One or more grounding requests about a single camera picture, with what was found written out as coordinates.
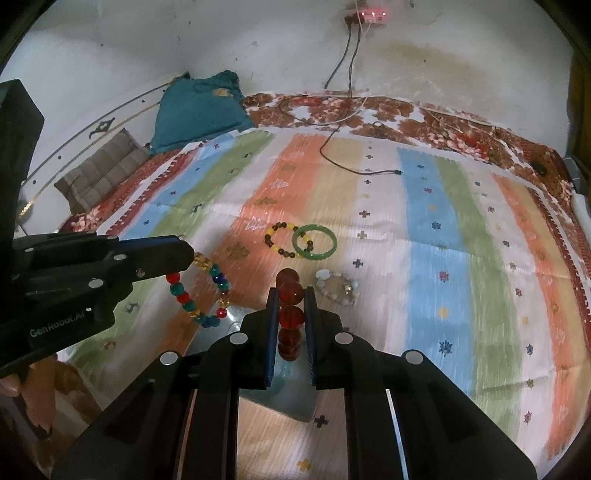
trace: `green jade bangle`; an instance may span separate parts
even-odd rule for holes
[[[331,248],[330,250],[328,250],[327,252],[325,252],[323,254],[313,254],[313,253],[307,252],[305,250],[302,250],[300,247],[298,247],[297,241],[298,241],[298,238],[300,237],[300,235],[302,233],[306,233],[306,232],[322,232],[322,233],[325,233],[333,241],[333,243],[334,243],[333,248]],[[298,254],[300,254],[303,258],[306,258],[308,260],[324,260],[325,258],[328,258],[333,253],[335,253],[336,252],[336,247],[337,247],[337,241],[336,241],[335,234],[331,230],[327,229],[325,226],[316,225],[315,223],[311,223],[309,225],[304,225],[304,226],[299,227],[294,232],[293,236],[291,237],[291,244],[293,245],[294,250]]]

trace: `human hand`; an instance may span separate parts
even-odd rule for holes
[[[29,420],[46,432],[50,431],[56,416],[56,362],[56,357],[50,356],[32,364],[24,383],[15,374],[0,380],[0,394],[22,395]]]

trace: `cushion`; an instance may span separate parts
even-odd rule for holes
[[[175,79],[160,101],[150,153],[254,127],[242,98],[238,75],[229,70],[207,79]]]
[[[60,178],[55,187],[68,200],[73,215],[88,213],[148,158],[123,129]]]

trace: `black cable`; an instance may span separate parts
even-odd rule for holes
[[[355,51],[353,52],[353,56],[351,57],[351,62],[349,63],[349,93],[348,93],[349,108],[347,108],[347,111],[343,115],[343,118],[346,118],[347,117],[347,115],[349,114],[349,112],[351,110],[351,106],[353,104],[353,62],[355,61],[355,57],[357,56],[357,52],[359,50],[359,43],[360,42],[361,42],[361,25],[359,26],[359,30],[358,30],[358,33],[357,33],[357,45],[355,45]],[[319,153],[320,153],[320,155],[322,155],[322,157],[325,160],[327,160],[328,162],[332,163],[335,167],[342,168],[343,170],[346,170],[346,171],[351,172],[351,173],[355,173],[357,175],[373,176],[373,175],[381,175],[381,174],[384,174],[384,173],[392,173],[392,174],[395,174],[395,175],[402,175],[402,171],[400,171],[400,170],[378,170],[378,171],[371,171],[371,172],[352,170],[351,168],[344,167],[344,166],[338,164],[337,162],[335,162],[334,160],[331,160],[329,157],[327,157],[322,150],[328,144],[328,142],[333,137],[333,135],[340,130],[340,127],[343,125],[343,123],[345,123],[344,120],[341,123],[339,123],[339,126],[337,128],[335,128],[330,133],[330,135],[328,136],[328,138],[326,139],[326,141],[319,148]]]
[[[357,32],[357,43],[355,45],[355,51],[353,52],[353,56],[351,57],[351,62],[349,63],[349,89],[348,89],[348,92],[347,92],[347,100],[349,102],[349,106],[348,106],[347,110],[345,111],[345,113],[343,115],[341,115],[338,120],[336,120],[334,122],[330,122],[331,124],[338,123],[339,126],[337,128],[335,128],[330,133],[330,135],[328,136],[328,138],[326,139],[326,141],[319,148],[319,153],[322,156],[322,158],[324,158],[328,162],[332,163],[335,167],[342,168],[343,170],[346,170],[346,171],[351,172],[351,173],[355,173],[357,175],[373,176],[373,175],[381,175],[381,174],[384,174],[384,173],[392,173],[394,175],[401,175],[402,174],[402,171],[400,171],[400,170],[378,170],[378,171],[371,171],[371,172],[352,170],[351,168],[344,167],[344,166],[338,164],[337,162],[335,162],[334,160],[331,160],[322,151],[326,147],[326,145],[328,144],[328,142],[330,141],[330,139],[333,137],[333,135],[340,130],[340,127],[343,125],[343,123],[345,123],[345,121],[347,120],[347,116],[349,115],[349,112],[351,111],[351,107],[353,105],[353,62],[355,61],[355,57],[357,56],[357,52],[359,51],[359,44],[360,43],[361,43],[361,25],[359,26],[359,30]],[[290,116],[290,117],[292,117],[292,118],[294,118],[294,119],[296,119],[296,120],[298,120],[298,121],[300,121],[302,123],[305,123],[307,125],[312,125],[312,126],[315,126],[315,127],[318,127],[318,126],[322,125],[322,124],[317,124],[317,123],[311,122],[310,120],[305,119],[305,118],[298,118],[295,115],[293,115],[292,113],[289,113],[289,112],[286,112],[285,110],[283,110],[283,105],[286,102],[288,102],[289,100],[290,100],[290,98],[285,98],[281,102],[279,102],[279,105],[277,105],[277,108],[278,108],[278,110],[281,113],[283,113],[284,115]]]
[[[343,62],[345,61],[345,57],[347,56],[347,52],[349,51],[349,45],[351,44],[351,35],[353,34],[353,31],[351,30],[351,23],[350,22],[347,22],[347,27],[349,27],[349,38],[347,39],[347,46],[345,47],[345,53],[343,53],[343,57],[340,59],[340,62],[336,66],[334,72],[330,75],[329,79],[326,80],[326,83],[324,84],[325,90],[328,89],[330,81],[333,79],[335,74],[339,71],[339,68],[343,64]]]

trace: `white wall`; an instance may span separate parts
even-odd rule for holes
[[[565,152],[572,51],[533,0],[405,1],[377,2],[393,20],[367,35],[355,88],[476,113]],[[345,48],[346,3],[177,1],[184,61],[193,76],[235,70],[246,94],[318,92]],[[346,70],[332,88],[346,89]]]
[[[181,71],[176,22],[171,0],[57,0],[42,15],[0,74],[21,79],[45,117],[31,171],[89,113]]]
[[[345,47],[349,1],[57,0],[0,75],[20,78],[46,118],[31,168],[142,85],[186,70],[234,70],[247,95],[321,91]],[[357,90],[475,113],[564,153],[572,51],[534,0],[408,1],[378,2],[391,21],[363,39]],[[331,88],[346,89],[346,71]],[[56,154],[38,178],[68,160]],[[45,181],[25,185],[27,197]]]

